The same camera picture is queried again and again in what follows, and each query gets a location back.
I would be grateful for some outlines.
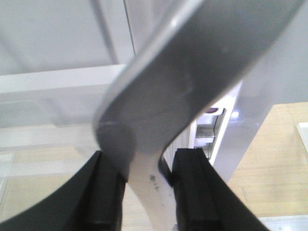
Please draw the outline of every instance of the wooden floor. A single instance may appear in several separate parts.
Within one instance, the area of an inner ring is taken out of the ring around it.
[[[228,185],[258,216],[308,214],[308,154],[296,125],[308,122],[308,103],[273,106]],[[72,147],[18,151],[13,163],[79,159]],[[0,220],[35,204],[72,174],[12,177],[0,203]],[[124,197],[123,231],[151,231],[139,200],[128,186]]]
[[[308,214],[308,154],[296,125],[308,103],[274,105],[228,185],[258,216]]]

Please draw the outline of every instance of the wooden surface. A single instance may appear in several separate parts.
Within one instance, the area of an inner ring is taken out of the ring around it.
[[[274,105],[228,182],[258,216],[308,214],[308,154],[296,125],[308,103]]]
[[[308,103],[273,106],[228,182],[258,216],[308,214],[308,154],[296,125],[308,122]],[[14,163],[75,160],[72,147],[18,151]],[[32,206],[65,183],[72,174],[8,178],[0,203],[0,220]],[[123,231],[151,231],[148,217],[129,186],[123,203]]]

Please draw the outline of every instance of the curved metal bar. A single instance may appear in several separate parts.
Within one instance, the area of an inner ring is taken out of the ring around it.
[[[182,0],[109,89],[93,127],[137,194],[155,230],[171,230],[174,198],[161,154],[241,79],[302,0]]]

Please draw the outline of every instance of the black clamp jaw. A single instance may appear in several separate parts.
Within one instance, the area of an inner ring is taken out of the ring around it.
[[[97,151],[66,184],[0,231],[121,231],[125,183]]]
[[[97,151],[52,195],[0,231],[121,231],[125,180]],[[234,195],[202,149],[178,149],[172,169],[179,231],[268,231]]]
[[[201,148],[178,149],[172,175],[179,231],[268,231],[221,179]]]

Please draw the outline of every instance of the gray metal piece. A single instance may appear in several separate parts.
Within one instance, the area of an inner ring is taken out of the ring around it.
[[[158,168],[164,149],[244,76],[301,2],[178,1],[109,89],[93,123],[96,138],[154,230],[176,223],[174,196]]]

